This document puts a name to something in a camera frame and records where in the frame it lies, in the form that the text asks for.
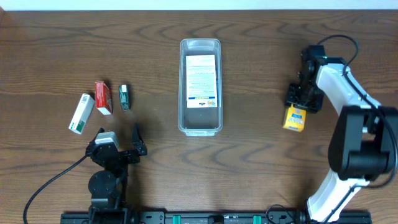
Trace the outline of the yellow blue box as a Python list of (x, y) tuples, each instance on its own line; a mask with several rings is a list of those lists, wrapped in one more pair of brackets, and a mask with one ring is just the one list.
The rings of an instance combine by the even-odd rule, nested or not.
[(302, 132), (305, 127), (307, 112), (296, 108), (294, 105), (286, 107), (284, 122), (282, 127), (291, 131)]

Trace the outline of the white green box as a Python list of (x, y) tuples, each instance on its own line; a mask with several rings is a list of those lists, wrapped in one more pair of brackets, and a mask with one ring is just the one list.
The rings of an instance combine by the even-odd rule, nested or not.
[(74, 112), (72, 120), (68, 126), (69, 130), (76, 134), (82, 134), (85, 125), (87, 124), (88, 118), (94, 107), (94, 99), (87, 94), (82, 94), (78, 106)]

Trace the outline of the red box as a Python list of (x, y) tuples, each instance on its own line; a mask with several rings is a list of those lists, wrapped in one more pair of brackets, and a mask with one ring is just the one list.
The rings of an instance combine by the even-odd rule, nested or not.
[(112, 93), (105, 82), (95, 83), (96, 108), (103, 115), (111, 115), (113, 112)]

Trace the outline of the blue white box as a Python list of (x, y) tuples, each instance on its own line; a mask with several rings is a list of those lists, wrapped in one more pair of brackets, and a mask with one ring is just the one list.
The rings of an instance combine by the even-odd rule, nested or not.
[(218, 94), (215, 55), (186, 56), (187, 108), (216, 108)]

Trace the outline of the clear plastic container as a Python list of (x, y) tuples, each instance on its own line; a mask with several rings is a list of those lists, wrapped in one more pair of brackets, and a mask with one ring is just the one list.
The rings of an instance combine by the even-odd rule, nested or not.
[(186, 136), (215, 136), (223, 127), (221, 43), (183, 39), (180, 43), (178, 128)]

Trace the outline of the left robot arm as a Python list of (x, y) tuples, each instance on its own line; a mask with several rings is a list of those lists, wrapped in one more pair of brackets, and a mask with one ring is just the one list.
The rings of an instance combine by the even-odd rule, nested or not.
[(128, 165), (140, 162), (147, 155), (138, 124), (134, 124), (132, 149), (119, 151), (116, 133), (100, 128), (88, 144), (85, 155), (103, 170), (93, 174), (88, 182), (91, 205), (88, 210), (88, 224), (136, 224), (139, 215), (126, 205)]

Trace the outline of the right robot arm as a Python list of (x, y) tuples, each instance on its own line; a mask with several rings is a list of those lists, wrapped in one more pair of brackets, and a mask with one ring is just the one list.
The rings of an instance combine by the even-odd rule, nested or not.
[(303, 131), (307, 113), (324, 97), (338, 114), (328, 147), (328, 171), (294, 223), (337, 223), (362, 189), (388, 185), (397, 172), (397, 109), (383, 106), (354, 79), (341, 57), (302, 56), (299, 83), (290, 84), (283, 127)]

